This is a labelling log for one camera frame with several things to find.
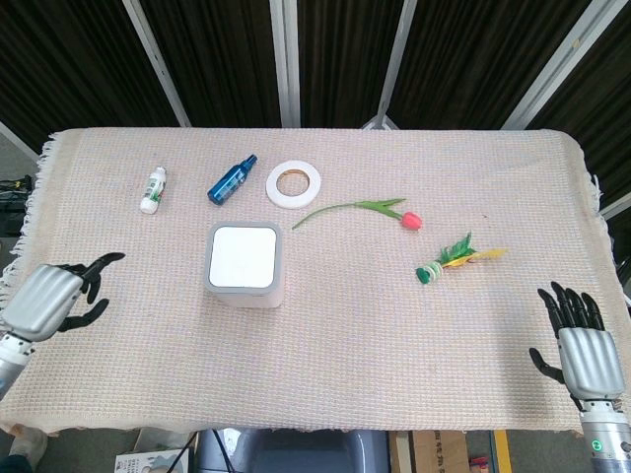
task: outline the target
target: tape roll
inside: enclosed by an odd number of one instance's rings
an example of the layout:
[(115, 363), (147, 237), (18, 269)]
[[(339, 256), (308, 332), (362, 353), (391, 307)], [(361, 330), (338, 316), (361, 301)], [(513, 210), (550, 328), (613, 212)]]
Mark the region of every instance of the tape roll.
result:
[[(309, 181), (307, 190), (300, 195), (285, 195), (278, 190), (278, 178), (285, 172), (292, 171), (303, 172)], [(319, 193), (321, 183), (322, 180), (319, 176), (319, 172), (309, 163), (305, 163), (304, 161), (286, 161), (272, 170), (267, 177), (265, 190), (267, 191), (269, 200), (277, 206), (283, 209), (301, 209), (314, 201)]]

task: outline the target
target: white box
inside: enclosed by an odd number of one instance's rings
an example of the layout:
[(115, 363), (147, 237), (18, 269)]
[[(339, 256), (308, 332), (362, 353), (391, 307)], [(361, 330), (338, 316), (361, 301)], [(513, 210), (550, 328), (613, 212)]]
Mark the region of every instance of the white box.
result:
[(277, 307), (285, 277), (282, 235), (269, 222), (222, 222), (208, 234), (204, 284), (234, 307)]
[[(169, 467), (179, 452), (180, 449), (178, 448), (177, 450), (117, 455), (114, 473), (164, 473), (169, 471)], [(190, 473), (188, 470), (190, 456), (192, 456), (192, 449), (188, 448), (177, 462), (173, 473)]]

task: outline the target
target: green feathers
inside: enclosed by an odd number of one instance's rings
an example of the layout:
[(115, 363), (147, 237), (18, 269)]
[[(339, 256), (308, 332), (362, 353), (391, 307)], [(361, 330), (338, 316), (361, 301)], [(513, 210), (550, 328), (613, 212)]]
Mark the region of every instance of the green feathers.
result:
[(445, 248), (441, 249), (441, 257), (438, 259), (438, 262), (444, 265), (449, 263), (450, 261), (454, 261), (455, 259), (470, 256), (471, 254), (475, 253), (475, 250), (469, 246), (470, 243), (471, 232), (469, 232), (465, 238), (461, 239), (451, 248), (446, 246)]

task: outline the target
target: tablecloth fringe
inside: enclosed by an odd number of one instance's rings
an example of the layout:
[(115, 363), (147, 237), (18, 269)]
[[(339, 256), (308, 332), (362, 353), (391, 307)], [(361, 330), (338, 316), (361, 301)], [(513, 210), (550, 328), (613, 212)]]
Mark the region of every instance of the tablecloth fringe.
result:
[[(50, 179), (54, 161), (57, 156), (57, 150), (61, 146), (61, 140), (58, 139), (59, 136), (60, 133), (49, 135), (50, 141), (47, 141), (41, 149), (41, 155), (37, 161), (39, 172), (35, 175), (35, 189), (27, 200), (27, 213), (24, 218), (24, 224), (22, 225), (21, 236), (11, 250), (11, 254), (15, 254), (18, 257), (4, 269), (2, 277), (0, 277), (0, 308), (7, 306), (9, 300), (18, 289), (16, 285), (18, 284), (19, 275), (24, 266), (23, 256), (32, 243), (31, 233), (32, 230), (36, 228), (36, 222), (40, 217), (41, 202), (43, 199), (38, 199), (38, 197), (40, 194), (43, 194), (44, 189), (48, 185), (48, 180)], [(4, 321), (0, 314), (0, 329), (3, 328), (3, 325)]]
[(589, 174), (586, 172), (586, 179), (584, 181), (584, 186), (586, 187), (588, 194), (592, 197), (592, 208), (594, 209), (594, 213), (598, 217), (599, 222), (599, 230), (603, 239), (609, 242), (608, 250), (611, 256), (611, 260), (614, 262), (613, 258), (613, 241), (609, 236), (609, 226), (607, 224), (607, 220), (604, 219), (602, 214), (600, 213), (600, 197), (602, 196), (602, 192), (600, 191), (600, 184), (598, 183), (598, 176), (595, 174)]

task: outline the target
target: table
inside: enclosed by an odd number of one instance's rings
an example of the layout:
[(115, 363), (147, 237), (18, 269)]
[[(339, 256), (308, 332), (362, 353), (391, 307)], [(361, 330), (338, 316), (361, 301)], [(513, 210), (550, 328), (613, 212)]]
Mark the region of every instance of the table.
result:
[[(244, 186), (211, 204), (208, 188), (251, 153)], [(307, 209), (280, 209), (264, 193), (271, 170), (292, 159), (322, 176)], [(139, 204), (155, 166), (167, 169), (167, 190), (147, 216)], [(577, 143), (548, 130), (59, 133), (0, 295), (42, 262), (127, 256), (103, 273), (105, 314), (37, 345), (0, 422), (48, 432), (578, 428), (567, 392), (527, 349), (558, 364), (536, 294), (556, 280), (598, 301), (629, 375), (631, 326), (594, 192)], [(397, 210), (423, 218), (420, 232), (361, 209), (290, 230), (321, 206), (396, 197), (407, 198)], [(204, 289), (207, 232), (231, 220), (284, 231), (278, 309), (226, 307)], [(421, 285), (416, 267), (469, 231), (476, 249), (509, 252)]]

